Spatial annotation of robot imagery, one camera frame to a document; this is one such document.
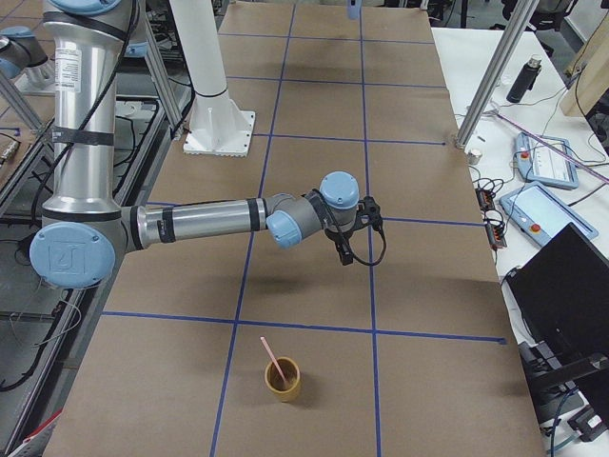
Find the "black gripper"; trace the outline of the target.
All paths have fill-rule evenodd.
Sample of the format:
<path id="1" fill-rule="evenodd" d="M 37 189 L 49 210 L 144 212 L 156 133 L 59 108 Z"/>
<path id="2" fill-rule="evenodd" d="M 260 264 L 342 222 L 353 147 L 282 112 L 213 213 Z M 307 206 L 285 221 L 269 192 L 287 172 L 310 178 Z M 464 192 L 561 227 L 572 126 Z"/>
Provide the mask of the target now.
<path id="1" fill-rule="evenodd" d="M 366 228 L 368 222 L 368 216 L 356 216 L 350 228 L 328 226 L 324 229 L 325 236 L 334 243 L 343 266 L 351 265 L 354 262 L 354 253 L 349 242 L 350 238 L 356 231 Z"/>

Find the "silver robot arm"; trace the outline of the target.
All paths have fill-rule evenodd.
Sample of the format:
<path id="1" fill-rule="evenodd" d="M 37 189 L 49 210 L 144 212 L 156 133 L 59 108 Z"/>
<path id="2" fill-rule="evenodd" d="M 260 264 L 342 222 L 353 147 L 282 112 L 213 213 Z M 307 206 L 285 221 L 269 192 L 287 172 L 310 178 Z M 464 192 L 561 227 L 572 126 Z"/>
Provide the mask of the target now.
<path id="1" fill-rule="evenodd" d="M 379 206 L 361 196 L 356 178 L 344 171 L 327 174 L 301 197 L 121 207 L 112 185 L 116 73 L 145 26 L 145 10 L 137 1 L 48 1 L 43 16 L 56 45 L 54 184 L 38 207 L 42 226 L 29 258 L 44 281 L 88 288 L 106 280 L 129 252 L 259 230 L 282 248 L 323 232 L 350 264 L 356 260 L 352 234 L 381 228 Z"/>
<path id="2" fill-rule="evenodd" d="M 22 72 L 43 88 L 54 82 L 54 65 L 31 29 L 13 26 L 1 30 L 1 72 L 14 79 Z"/>

